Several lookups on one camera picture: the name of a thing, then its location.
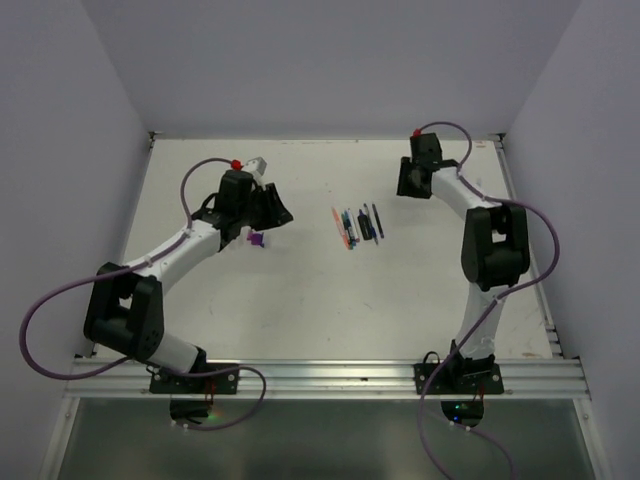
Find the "purple marker cap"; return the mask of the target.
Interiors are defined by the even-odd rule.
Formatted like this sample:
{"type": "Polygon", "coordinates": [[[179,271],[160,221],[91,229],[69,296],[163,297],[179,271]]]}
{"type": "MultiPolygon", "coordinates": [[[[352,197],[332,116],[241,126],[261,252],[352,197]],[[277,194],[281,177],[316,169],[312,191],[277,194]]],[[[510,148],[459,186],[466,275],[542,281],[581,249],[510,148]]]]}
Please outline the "purple marker cap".
{"type": "Polygon", "coordinates": [[[253,236],[252,236],[252,240],[250,241],[250,244],[252,246],[264,248],[265,247],[264,233],[256,232],[256,231],[253,231],[252,233],[253,233],[253,236]]]}

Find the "dark blue gel pen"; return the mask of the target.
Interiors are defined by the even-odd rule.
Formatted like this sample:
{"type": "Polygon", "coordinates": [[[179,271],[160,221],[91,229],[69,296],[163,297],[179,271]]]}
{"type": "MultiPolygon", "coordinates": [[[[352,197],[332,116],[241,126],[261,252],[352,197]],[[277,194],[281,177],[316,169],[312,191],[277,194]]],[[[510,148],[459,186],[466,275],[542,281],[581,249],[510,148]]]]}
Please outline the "dark blue gel pen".
{"type": "Polygon", "coordinates": [[[381,224],[381,219],[380,219],[380,216],[379,216],[379,212],[378,212],[378,209],[377,209],[377,206],[376,206],[375,203],[372,203],[372,209],[373,209],[373,213],[374,213],[376,226],[378,228],[379,237],[381,239],[384,239],[385,238],[385,234],[384,234],[384,230],[383,230],[383,227],[382,227],[382,224],[381,224]]]}

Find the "purple capped black marker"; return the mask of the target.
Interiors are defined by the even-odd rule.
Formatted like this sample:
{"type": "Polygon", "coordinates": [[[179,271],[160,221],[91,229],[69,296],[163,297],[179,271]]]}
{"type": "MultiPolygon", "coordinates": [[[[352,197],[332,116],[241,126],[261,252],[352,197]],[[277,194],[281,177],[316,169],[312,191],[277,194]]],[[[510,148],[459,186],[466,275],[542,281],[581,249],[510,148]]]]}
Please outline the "purple capped black marker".
{"type": "Polygon", "coordinates": [[[362,239],[365,241],[369,241],[373,239],[373,234],[371,230],[371,223],[369,217],[362,210],[358,212],[357,216],[358,224],[361,231],[362,239]]]}

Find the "blue ballpoint pen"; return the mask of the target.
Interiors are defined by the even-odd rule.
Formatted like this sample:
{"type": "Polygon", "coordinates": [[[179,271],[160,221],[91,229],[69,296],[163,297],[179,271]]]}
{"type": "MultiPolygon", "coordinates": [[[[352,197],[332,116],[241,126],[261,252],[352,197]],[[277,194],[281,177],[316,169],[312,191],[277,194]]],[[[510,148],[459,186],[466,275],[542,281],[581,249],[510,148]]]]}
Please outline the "blue ballpoint pen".
{"type": "Polygon", "coordinates": [[[367,203],[363,203],[363,208],[364,208],[365,215],[367,217],[368,230],[370,232],[370,235],[371,235],[375,245],[379,245],[378,236],[377,236],[377,233],[376,233],[376,230],[375,230],[375,227],[374,227],[374,224],[373,224],[372,216],[371,216],[371,213],[370,213],[370,210],[369,210],[369,207],[368,207],[367,203]]]}

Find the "pink capped white marker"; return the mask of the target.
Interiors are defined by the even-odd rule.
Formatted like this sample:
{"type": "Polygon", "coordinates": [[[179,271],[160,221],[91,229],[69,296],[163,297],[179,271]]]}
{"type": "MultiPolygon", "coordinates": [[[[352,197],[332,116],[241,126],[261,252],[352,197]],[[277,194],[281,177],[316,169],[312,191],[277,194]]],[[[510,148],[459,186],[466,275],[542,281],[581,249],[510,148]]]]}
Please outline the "pink capped white marker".
{"type": "Polygon", "coordinates": [[[349,215],[349,219],[350,219],[350,222],[351,222],[351,230],[353,232],[355,242],[359,243],[360,242],[360,234],[359,234],[359,230],[358,230],[358,222],[357,222],[356,217],[353,214],[353,211],[351,210],[351,208],[347,209],[347,213],[349,215]]]}

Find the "orange clear pen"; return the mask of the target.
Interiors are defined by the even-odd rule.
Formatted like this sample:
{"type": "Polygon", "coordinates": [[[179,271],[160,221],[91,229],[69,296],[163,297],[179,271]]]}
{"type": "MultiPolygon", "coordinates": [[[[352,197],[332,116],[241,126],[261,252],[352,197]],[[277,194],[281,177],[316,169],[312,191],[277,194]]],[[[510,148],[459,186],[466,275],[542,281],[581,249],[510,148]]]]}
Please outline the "orange clear pen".
{"type": "Polygon", "coordinates": [[[343,221],[341,216],[339,215],[339,213],[337,212],[337,210],[334,207],[331,207],[331,212],[336,224],[336,227],[338,229],[338,232],[341,236],[341,239],[345,245],[345,247],[347,248],[347,250],[351,250],[351,243],[349,241],[349,238],[347,236],[347,233],[344,229],[344,225],[343,225],[343,221]]]}

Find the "green gel pen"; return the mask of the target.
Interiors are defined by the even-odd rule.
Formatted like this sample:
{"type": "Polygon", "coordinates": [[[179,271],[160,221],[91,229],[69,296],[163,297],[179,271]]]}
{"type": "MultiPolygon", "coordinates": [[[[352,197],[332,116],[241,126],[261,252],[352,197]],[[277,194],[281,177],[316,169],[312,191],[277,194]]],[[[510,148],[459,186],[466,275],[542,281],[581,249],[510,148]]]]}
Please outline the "green gel pen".
{"type": "Polygon", "coordinates": [[[354,249],[356,245],[353,244],[353,239],[352,239],[352,237],[350,235],[350,232],[349,232],[349,224],[348,224],[348,220],[347,220],[345,211],[342,212],[343,225],[344,225],[344,229],[345,229],[348,241],[349,241],[350,248],[354,249]]]}

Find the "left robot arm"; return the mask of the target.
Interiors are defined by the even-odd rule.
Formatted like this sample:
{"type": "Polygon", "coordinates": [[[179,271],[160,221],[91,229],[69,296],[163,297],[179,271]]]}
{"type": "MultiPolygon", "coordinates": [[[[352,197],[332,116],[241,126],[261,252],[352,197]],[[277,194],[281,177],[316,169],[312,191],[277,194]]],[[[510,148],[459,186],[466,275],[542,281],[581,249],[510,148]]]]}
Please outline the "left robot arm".
{"type": "Polygon", "coordinates": [[[165,331],[164,296],[203,261],[236,240],[243,229],[262,232],[293,221],[277,188],[263,180],[266,165],[255,158],[227,170],[213,195],[187,214],[173,237],[131,265],[104,264],[94,283],[84,336],[146,365],[172,372],[185,392],[208,379],[206,353],[165,331]]]}

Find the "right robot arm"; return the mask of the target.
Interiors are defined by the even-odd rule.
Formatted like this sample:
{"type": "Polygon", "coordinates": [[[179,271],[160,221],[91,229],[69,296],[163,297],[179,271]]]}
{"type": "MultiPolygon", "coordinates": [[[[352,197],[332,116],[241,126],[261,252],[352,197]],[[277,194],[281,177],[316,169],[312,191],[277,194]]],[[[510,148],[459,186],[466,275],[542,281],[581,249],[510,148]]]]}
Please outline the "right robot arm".
{"type": "Polygon", "coordinates": [[[468,392],[481,380],[479,365],[494,359],[503,307],[499,296],[516,286],[530,268],[524,208],[490,199],[463,176],[461,164],[443,157],[434,133],[414,131],[411,155],[400,160],[396,194],[444,202],[463,221],[460,261],[469,284],[464,318],[445,369],[451,389],[468,392]]]}

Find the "aluminium mounting rail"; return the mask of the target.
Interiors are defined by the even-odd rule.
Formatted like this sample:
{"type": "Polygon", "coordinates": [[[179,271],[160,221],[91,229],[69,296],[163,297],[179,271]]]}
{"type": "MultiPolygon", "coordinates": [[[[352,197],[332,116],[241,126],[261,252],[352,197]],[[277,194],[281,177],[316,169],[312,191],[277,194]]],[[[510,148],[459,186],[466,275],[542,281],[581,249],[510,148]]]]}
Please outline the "aluminium mounting rail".
{"type": "MultiPolygon", "coordinates": [[[[251,361],[252,369],[229,373],[214,394],[225,388],[236,399],[254,399],[267,382],[268,399],[414,400],[427,380],[411,361],[251,361]]],[[[135,362],[123,363],[98,376],[73,380],[64,395],[78,399],[196,399],[201,397],[181,379],[135,362]]],[[[587,399],[590,392],[578,360],[499,360],[490,373],[466,377],[460,387],[431,383],[429,398],[453,399],[587,399]]]]}

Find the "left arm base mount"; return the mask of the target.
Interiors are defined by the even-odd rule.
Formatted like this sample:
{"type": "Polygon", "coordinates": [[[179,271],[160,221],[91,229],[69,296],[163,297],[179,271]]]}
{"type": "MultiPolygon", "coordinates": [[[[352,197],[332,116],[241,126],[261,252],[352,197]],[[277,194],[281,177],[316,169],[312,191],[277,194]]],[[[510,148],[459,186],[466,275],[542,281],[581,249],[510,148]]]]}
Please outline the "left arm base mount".
{"type": "Polygon", "coordinates": [[[217,396],[237,393],[239,365],[207,362],[196,366],[194,373],[205,373],[205,376],[179,376],[165,368],[158,369],[152,374],[149,392],[170,397],[172,420],[202,425],[215,417],[214,401],[217,396]]]}

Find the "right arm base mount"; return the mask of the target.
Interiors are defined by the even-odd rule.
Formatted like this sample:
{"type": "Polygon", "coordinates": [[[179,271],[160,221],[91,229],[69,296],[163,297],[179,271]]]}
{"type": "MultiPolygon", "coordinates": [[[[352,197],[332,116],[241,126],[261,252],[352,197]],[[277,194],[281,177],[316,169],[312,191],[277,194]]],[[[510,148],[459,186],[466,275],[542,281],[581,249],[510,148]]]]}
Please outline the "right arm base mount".
{"type": "Polygon", "coordinates": [[[469,428],[477,427],[485,413],[484,397],[505,393],[500,366],[495,355],[481,359],[463,357],[458,353],[438,373],[441,359],[435,351],[429,351],[423,359],[414,363],[414,384],[417,394],[431,381],[428,395],[468,396],[467,400],[442,400],[441,410],[455,424],[469,428]]]}

